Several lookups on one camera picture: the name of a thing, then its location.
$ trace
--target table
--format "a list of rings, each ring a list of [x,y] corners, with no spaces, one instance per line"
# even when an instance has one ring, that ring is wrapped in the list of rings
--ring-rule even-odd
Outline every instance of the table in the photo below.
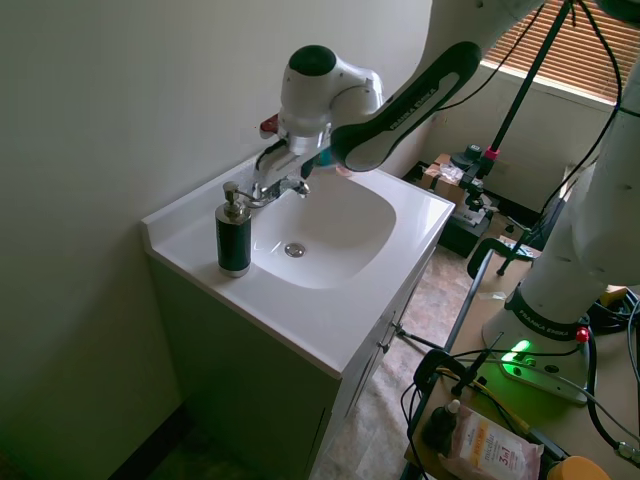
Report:
[[[456,325],[445,345],[445,350],[459,353],[484,348],[480,331],[483,323],[491,318],[503,306],[503,301],[491,299],[483,293],[504,292],[509,295],[517,283],[526,275],[531,263],[514,261],[503,277],[495,272],[503,258],[491,252],[478,272],[467,301],[463,305]],[[616,418],[631,431],[639,430],[638,386],[629,362],[625,333],[599,336],[598,379],[596,398],[611,411]],[[600,465],[613,480],[639,478],[638,469],[617,457],[611,447],[595,430],[586,406],[580,407],[568,403],[541,390],[506,378],[497,365],[484,365],[479,372],[487,380],[487,386],[496,396],[531,426],[538,428],[552,441],[571,455],[587,457]],[[455,480],[456,477],[445,471],[437,454],[420,439],[422,427],[433,412],[454,398],[450,389],[453,381],[439,378],[432,382],[433,389],[423,395],[418,406],[412,431],[416,450],[428,474],[438,480]],[[495,406],[481,395],[465,392],[463,403],[473,410],[505,426]],[[535,405],[525,408],[524,405]],[[624,432],[600,412],[600,419],[614,439],[634,444]],[[419,478],[420,472],[411,447],[407,447],[405,458],[408,461],[403,480]]]

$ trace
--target faucet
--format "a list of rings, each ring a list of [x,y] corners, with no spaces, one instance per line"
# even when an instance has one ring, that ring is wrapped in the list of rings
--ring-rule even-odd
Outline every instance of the faucet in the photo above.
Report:
[[[300,195],[301,198],[305,198],[311,192],[309,185],[302,177],[298,175],[288,175],[278,180],[269,188],[261,188],[260,184],[255,182],[252,186],[252,195],[241,191],[237,193],[248,199],[246,205],[249,208],[262,208],[280,198],[288,190],[293,190]]]

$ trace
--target tiled floor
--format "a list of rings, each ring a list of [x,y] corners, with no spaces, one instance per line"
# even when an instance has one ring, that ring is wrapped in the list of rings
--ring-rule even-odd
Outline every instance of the tiled floor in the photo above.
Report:
[[[466,261],[438,247],[403,318],[406,330],[443,345],[467,294]],[[312,480],[394,480],[404,468],[406,422],[400,395],[424,350],[396,339]],[[254,480],[198,431],[174,450],[151,480]]]

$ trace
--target plastic bottle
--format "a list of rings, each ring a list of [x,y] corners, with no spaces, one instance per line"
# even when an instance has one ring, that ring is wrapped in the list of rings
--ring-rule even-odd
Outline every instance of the plastic bottle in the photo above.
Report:
[[[436,408],[422,430],[424,443],[437,452],[447,455],[451,450],[451,435],[456,428],[456,416],[460,401],[453,400],[444,407]]]

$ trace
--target soap dispenser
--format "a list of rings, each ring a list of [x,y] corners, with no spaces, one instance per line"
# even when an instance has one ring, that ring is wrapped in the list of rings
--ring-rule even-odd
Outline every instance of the soap dispenser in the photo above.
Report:
[[[225,203],[216,209],[218,265],[229,277],[241,277],[251,266],[251,211],[238,200],[239,186],[226,182]]]

